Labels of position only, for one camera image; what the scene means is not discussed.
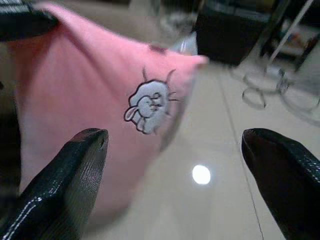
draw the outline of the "dark furniture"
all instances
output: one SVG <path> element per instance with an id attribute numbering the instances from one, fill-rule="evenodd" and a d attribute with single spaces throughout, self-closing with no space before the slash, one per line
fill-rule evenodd
<path id="1" fill-rule="evenodd" d="M 269 19 L 269 13 L 210 1 L 195 25 L 199 54 L 237 66 L 248 56 Z"/>

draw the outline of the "pink cloth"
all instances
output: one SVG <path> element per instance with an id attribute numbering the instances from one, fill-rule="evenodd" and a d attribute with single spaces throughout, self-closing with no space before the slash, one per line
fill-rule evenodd
<path id="1" fill-rule="evenodd" d="M 86 128 L 109 131 L 94 216 L 128 206 L 159 154 L 202 56 L 151 50 L 62 7 L 42 6 L 60 25 L 10 44 L 16 63 L 23 191 L 64 143 Z"/>

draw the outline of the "rabbit embroidery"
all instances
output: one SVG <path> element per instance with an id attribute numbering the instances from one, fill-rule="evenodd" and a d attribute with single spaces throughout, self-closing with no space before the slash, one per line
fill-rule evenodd
<path id="1" fill-rule="evenodd" d="M 170 93 L 168 85 L 174 71 L 175 69 L 168 73 L 166 81 L 157 79 L 148 81 L 146 70 L 142 69 L 144 82 L 129 98 L 130 107 L 124 114 L 124 120 L 133 122 L 139 132 L 147 135 L 156 133 L 164 117 L 168 115 L 170 101 L 177 101 L 170 99 L 175 92 Z"/>

